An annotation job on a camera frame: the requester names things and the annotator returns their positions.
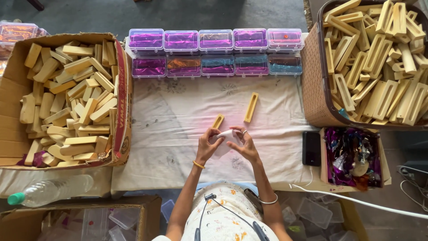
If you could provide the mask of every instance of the plastic water bottle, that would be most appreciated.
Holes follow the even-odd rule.
[[[75,197],[87,192],[94,184],[89,175],[76,175],[37,182],[21,193],[7,198],[10,205],[22,204],[27,207],[40,207],[54,201]]]

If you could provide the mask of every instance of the green bottle cap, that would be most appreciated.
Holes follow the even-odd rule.
[[[25,200],[24,193],[14,193],[7,198],[7,203],[9,205],[17,205],[21,204]]]

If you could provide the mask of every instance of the white floral top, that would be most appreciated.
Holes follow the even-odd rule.
[[[271,241],[278,241],[273,231],[262,222],[259,212],[248,200],[241,187],[232,183],[215,183],[204,187],[195,194],[192,213],[186,222],[182,241],[194,241],[195,230],[206,204],[204,196],[217,195],[215,199],[224,207],[234,211],[252,224],[256,221]],[[213,200],[208,200],[202,217],[201,241],[260,241],[256,232],[242,219],[220,207]],[[158,236],[153,241],[170,241],[165,236]]]

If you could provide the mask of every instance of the person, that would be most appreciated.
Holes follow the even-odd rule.
[[[248,184],[224,181],[200,184],[199,187],[205,187],[195,193],[205,163],[224,141],[224,138],[220,138],[211,145],[209,140],[221,132],[208,128],[199,138],[196,159],[172,210],[166,235],[158,236],[153,241],[195,241],[198,238],[200,241],[260,241],[256,225],[270,241],[292,241],[285,231],[278,197],[269,184],[253,139],[244,127],[233,126],[230,129],[240,131],[237,134],[243,147],[233,142],[227,142],[227,145],[240,153],[253,167],[257,187],[250,185],[253,186],[254,193],[258,191],[263,218],[244,193]],[[205,197],[210,194],[215,194],[216,197],[206,200]]]

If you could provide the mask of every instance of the woman's right hand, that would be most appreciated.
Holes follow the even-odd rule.
[[[241,154],[245,159],[249,160],[251,164],[255,164],[258,160],[260,160],[259,153],[257,152],[256,146],[254,145],[251,136],[248,134],[248,132],[242,135],[242,133],[245,131],[245,128],[240,126],[229,128],[232,130],[241,131],[241,133],[237,133],[237,135],[241,139],[241,142],[244,146],[240,147],[233,142],[227,142],[226,144],[233,150],[239,152],[239,154]]]

